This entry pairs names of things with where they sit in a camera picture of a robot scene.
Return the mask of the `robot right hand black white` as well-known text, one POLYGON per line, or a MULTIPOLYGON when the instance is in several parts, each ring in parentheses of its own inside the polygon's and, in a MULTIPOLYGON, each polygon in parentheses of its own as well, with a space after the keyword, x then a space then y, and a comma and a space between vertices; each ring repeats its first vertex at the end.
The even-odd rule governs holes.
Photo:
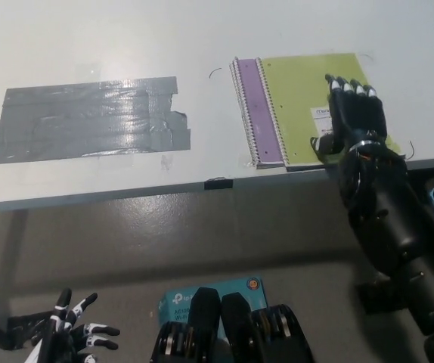
POLYGON ((385 144, 388 136, 383 102, 376 90, 356 79, 327 74, 327 97, 332 131, 311 138, 319 157, 338 154, 367 144, 385 144))

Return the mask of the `robot left hand black white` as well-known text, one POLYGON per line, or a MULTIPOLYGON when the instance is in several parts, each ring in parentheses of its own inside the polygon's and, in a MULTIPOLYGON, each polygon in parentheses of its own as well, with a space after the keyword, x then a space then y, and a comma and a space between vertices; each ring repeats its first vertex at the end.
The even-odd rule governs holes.
POLYGON ((26 358, 26 363, 96 362, 96 355, 84 349, 97 346, 114 351, 119 348, 109 338, 119 336, 120 329, 98 323, 76 324, 98 295, 92 293, 74 307, 70 307, 71 298, 72 290, 63 289, 42 331, 42 338, 26 358))

